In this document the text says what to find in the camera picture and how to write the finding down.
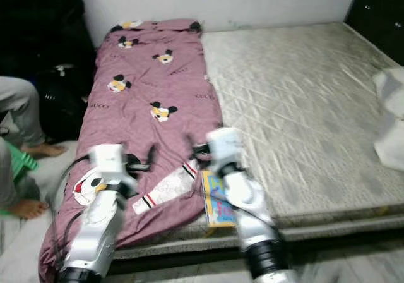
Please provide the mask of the grey quilted mattress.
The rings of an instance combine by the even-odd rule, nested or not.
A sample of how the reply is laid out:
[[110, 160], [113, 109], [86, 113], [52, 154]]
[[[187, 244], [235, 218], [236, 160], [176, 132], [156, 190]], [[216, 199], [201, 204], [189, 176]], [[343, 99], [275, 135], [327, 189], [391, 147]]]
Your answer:
[[226, 125], [286, 240], [404, 228], [404, 171], [380, 163], [372, 80], [394, 60], [342, 23], [202, 36]]

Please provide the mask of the purple cartoon print blanket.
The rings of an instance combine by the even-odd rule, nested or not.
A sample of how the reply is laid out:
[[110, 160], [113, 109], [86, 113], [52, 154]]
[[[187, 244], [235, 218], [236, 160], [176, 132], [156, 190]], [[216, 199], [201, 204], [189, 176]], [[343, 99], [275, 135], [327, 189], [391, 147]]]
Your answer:
[[85, 159], [94, 145], [121, 144], [141, 162], [157, 149], [150, 170], [138, 174], [136, 196], [124, 205], [116, 245], [169, 234], [204, 211], [193, 146], [223, 119], [201, 34], [199, 22], [180, 18], [119, 24], [104, 38], [64, 198], [40, 249], [40, 283], [57, 283], [57, 258], [77, 234], [81, 211], [104, 189]]

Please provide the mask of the white pillow with tree print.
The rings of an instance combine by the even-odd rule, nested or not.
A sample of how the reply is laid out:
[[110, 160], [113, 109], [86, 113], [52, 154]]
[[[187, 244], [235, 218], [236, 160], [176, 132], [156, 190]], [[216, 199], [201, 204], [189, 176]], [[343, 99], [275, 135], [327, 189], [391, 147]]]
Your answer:
[[404, 172], [404, 67], [381, 70], [372, 80], [381, 110], [373, 147], [383, 165]]

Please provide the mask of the green plastic stool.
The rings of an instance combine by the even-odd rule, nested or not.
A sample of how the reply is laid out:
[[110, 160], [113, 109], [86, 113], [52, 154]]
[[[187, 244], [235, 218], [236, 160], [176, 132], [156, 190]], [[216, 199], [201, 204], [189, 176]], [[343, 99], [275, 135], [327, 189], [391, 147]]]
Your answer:
[[3, 210], [21, 219], [34, 219], [48, 205], [40, 200], [26, 199], [18, 194], [17, 182], [27, 178], [38, 164], [29, 154], [0, 139], [0, 202]]

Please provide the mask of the person in grey trousers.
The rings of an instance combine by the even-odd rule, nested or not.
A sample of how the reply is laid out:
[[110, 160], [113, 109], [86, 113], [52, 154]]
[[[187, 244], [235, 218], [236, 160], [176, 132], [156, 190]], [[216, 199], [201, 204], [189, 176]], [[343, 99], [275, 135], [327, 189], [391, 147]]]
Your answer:
[[[62, 145], [47, 142], [40, 125], [39, 95], [34, 85], [22, 78], [0, 77], [0, 119], [11, 116], [22, 138], [20, 150], [33, 157], [57, 157], [66, 152]], [[47, 210], [48, 205], [37, 199], [23, 198], [16, 193], [15, 173], [11, 151], [3, 143], [0, 151], [0, 202], [3, 210], [21, 219], [34, 219]]]

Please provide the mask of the black tufted headboard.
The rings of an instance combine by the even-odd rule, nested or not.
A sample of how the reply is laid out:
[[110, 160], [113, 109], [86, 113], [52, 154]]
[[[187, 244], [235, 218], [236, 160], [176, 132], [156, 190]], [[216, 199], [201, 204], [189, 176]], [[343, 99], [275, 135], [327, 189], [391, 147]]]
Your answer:
[[404, 0], [353, 0], [345, 23], [404, 66]]

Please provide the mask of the dark bed base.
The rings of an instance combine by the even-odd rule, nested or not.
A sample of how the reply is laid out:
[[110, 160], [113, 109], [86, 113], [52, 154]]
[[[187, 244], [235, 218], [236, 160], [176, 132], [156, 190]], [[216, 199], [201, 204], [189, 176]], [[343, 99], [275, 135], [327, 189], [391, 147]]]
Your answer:
[[[404, 240], [404, 228], [355, 233], [323, 239], [288, 241], [286, 249], [289, 255], [302, 255], [312, 253], [316, 250], [343, 250], [345, 248], [358, 248], [358, 246], [367, 244], [381, 244], [401, 240]], [[135, 274], [135, 272], [161, 270], [172, 267], [202, 265], [202, 263], [233, 260], [240, 257], [241, 253], [237, 248], [150, 255], [136, 259], [115, 260], [112, 266], [110, 266], [109, 275]]]

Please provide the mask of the blue yellow children's book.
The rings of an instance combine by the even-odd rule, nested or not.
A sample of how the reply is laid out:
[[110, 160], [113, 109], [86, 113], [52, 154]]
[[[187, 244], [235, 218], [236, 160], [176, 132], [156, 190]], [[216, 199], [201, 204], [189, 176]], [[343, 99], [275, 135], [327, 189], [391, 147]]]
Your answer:
[[208, 227], [234, 227], [235, 214], [226, 198], [224, 182], [211, 171], [202, 171], [205, 213]]

